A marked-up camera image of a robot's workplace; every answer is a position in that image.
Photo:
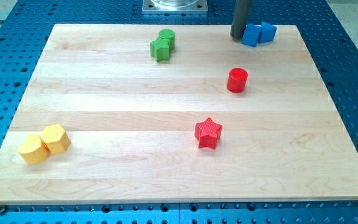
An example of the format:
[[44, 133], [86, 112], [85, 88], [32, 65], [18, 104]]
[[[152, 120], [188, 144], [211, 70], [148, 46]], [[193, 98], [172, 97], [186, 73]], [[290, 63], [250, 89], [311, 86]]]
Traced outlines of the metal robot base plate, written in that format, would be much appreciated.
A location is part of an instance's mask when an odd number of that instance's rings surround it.
[[143, 0], [143, 12], [207, 12], [207, 0]]

